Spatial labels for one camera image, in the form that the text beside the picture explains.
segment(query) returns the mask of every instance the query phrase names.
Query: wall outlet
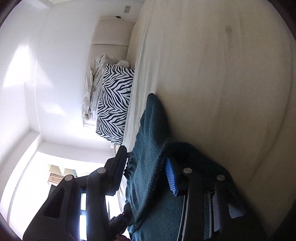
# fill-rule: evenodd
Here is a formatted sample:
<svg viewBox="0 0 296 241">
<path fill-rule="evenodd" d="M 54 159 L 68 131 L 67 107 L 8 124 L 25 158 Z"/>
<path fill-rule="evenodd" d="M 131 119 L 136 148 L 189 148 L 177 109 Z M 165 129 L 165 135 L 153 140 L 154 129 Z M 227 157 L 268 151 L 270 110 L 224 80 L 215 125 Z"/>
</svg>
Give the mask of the wall outlet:
<svg viewBox="0 0 296 241">
<path fill-rule="evenodd" d="M 126 6 L 123 12 L 125 12 L 125 13 L 129 13 L 129 10 L 130 10 L 130 9 L 131 9 L 130 6 Z"/>
</svg>

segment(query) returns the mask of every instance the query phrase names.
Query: pillow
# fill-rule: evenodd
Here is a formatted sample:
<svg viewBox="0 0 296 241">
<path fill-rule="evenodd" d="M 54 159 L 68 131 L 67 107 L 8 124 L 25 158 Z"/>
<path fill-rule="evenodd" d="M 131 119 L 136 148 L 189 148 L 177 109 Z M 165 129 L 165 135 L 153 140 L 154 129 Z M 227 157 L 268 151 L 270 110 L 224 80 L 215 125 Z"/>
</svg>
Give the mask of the pillow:
<svg viewBox="0 0 296 241">
<path fill-rule="evenodd" d="M 106 66 L 98 101 L 96 133 L 116 145 L 122 144 L 135 71 Z"/>
</svg>

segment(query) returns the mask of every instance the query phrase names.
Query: blue gripper pad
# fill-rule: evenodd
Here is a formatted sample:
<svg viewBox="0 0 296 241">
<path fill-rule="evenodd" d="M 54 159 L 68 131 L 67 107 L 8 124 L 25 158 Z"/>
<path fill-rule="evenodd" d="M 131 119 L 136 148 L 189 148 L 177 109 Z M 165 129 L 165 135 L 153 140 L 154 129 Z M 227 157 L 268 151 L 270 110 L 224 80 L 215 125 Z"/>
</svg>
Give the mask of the blue gripper pad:
<svg viewBox="0 0 296 241">
<path fill-rule="evenodd" d="M 170 189 L 173 192 L 173 194 L 175 196 L 177 196 L 178 189 L 177 189 L 177 186 L 176 186 L 176 181 L 177 181 L 176 173 L 175 173 L 175 171 L 173 169 L 172 163 L 171 163 L 169 158 L 168 158 L 167 163 L 165 165 L 165 172 L 166 172 L 166 175 L 167 175 L 167 178 L 168 178 L 168 183 L 170 185 Z"/>
</svg>

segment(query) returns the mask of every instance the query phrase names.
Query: white bed sheet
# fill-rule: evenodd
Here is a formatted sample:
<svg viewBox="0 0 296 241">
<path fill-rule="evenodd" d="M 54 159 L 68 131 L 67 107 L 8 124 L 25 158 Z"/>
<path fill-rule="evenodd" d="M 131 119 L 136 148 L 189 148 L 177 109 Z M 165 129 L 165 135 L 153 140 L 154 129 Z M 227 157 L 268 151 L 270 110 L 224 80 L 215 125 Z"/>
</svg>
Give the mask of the white bed sheet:
<svg viewBox="0 0 296 241">
<path fill-rule="evenodd" d="M 226 167 L 272 233 L 296 199 L 296 42 L 267 0 L 146 0 L 123 144 L 149 93 L 173 137 Z"/>
</svg>

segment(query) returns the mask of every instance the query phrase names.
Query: silver screw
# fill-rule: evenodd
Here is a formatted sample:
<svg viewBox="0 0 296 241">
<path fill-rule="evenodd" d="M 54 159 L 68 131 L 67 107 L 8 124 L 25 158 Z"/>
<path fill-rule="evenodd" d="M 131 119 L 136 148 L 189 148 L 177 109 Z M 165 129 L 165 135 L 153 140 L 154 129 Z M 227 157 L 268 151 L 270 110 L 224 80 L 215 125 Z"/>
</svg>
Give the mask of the silver screw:
<svg viewBox="0 0 296 241">
<path fill-rule="evenodd" d="M 97 170 L 97 172 L 98 172 L 99 174 L 103 174 L 103 173 L 106 172 L 106 169 L 103 168 L 103 167 L 101 167 L 101 168 L 99 168 L 99 169 Z"/>
<path fill-rule="evenodd" d="M 186 174 L 190 174 L 190 173 L 192 173 L 192 169 L 189 167 L 186 167 L 186 168 L 184 168 L 183 172 Z"/>
<path fill-rule="evenodd" d="M 73 178 L 72 175 L 67 175 L 67 176 L 65 176 L 65 181 L 71 181 L 72 178 Z"/>
<path fill-rule="evenodd" d="M 222 174 L 220 174 L 220 175 L 217 176 L 217 179 L 219 181 L 224 181 L 225 180 L 225 176 L 223 176 Z"/>
</svg>

